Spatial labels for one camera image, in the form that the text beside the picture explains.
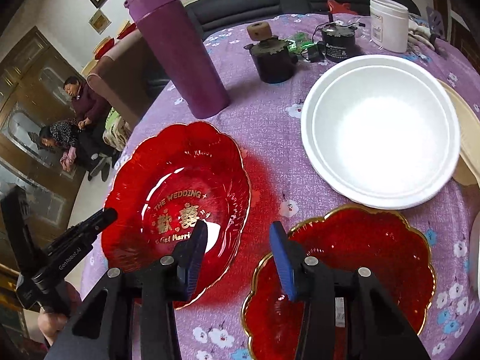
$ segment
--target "screw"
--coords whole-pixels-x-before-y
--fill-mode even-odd
[[[308,257],[305,257],[304,262],[308,266],[315,266],[318,264],[318,258],[313,256],[308,256]]]
[[[110,268],[107,275],[109,278],[116,278],[118,275],[120,275],[120,269]]]
[[[363,276],[364,278],[368,278],[368,276],[371,275],[371,270],[368,268],[362,267],[358,269],[358,274],[360,276]]]
[[[173,257],[172,256],[163,256],[161,259],[160,259],[160,264],[162,264],[163,266],[169,266],[170,264],[173,263]]]

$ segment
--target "table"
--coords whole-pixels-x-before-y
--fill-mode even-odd
[[[365,28],[357,31],[357,44],[365,54],[395,55],[379,50],[370,41],[369,17],[340,14],[335,18],[345,24],[357,20],[366,23]],[[268,21],[274,34],[288,37],[297,31],[312,33],[316,25],[328,19],[310,14],[282,15]],[[232,99],[227,109],[208,121],[231,135],[241,147],[252,186],[250,216],[228,273],[197,302],[176,312],[184,359],[249,359],[239,313],[249,293],[254,268],[269,251],[269,225],[281,220],[285,228],[290,228],[348,203],[315,173],[300,135],[302,102],[315,81],[334,63],[299,61],[293,78],[276,85],[265,84],[260,81],[248,51],[243,49],[251,43],[246,27],[220,31],[210,36],[205,46]],[[480,76],[457,49],[445,42],[442,47],[444,57],[426,47],[415,47],[413,52],[400,56],[449,83],[478,115]],[[186,102],[170,84],[135,128],[116,169],[147,137],[172,123],[194,120]],[[292,210],[286,209],[289,204]],[[479,210],[478,186],[462,187],[450,180],[433,199],[402,212],[412,226],[427,236],[432,250],[437,288],[420,338],[433,359],[448,359],[452,355],[479,312],[478,301],[470,289],[467,254],[471,225]],[[82,297],[106,269],[97,240],[85,264]],[[134,354],[140,358],[138,334]]]

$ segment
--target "shoe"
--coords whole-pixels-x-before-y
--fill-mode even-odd
[[[110,165],[108,163],[105,163],[105,165],[102,168],[102,181],[105,182],[109,179],[109,174],[110,174]]]
[[[97,158],[94,163],[95,165],[93,166],[93,169],[89,173],[89,175],[92,177],[95,177],[100,172],[100,170],[102,170],[103,166],[107,163],[107,159]]]
[[[112,156],[112,169],[114,168],[115,164],[119,160],[120,156],[122,155],[121,151],[116,150],[114,155]]]

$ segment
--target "human hand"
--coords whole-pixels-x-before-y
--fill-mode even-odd
[[[70,298],[71,313],[75,314],[78,306],[80,306],[82,299],[74,286],[67,282],[67,292]],[[53,345],[57,339],[58,334],[63,330],[68,322],[68,318],[63,314],[46,313],[43,309],[40,309],[40,315],[38,316],[38,328],[45,336],[46,340]]]

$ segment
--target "purple thermos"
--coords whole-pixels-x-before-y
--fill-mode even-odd
[[[193,116],[205,119],[230,104],[180,0],[126,0],[124,5]]]

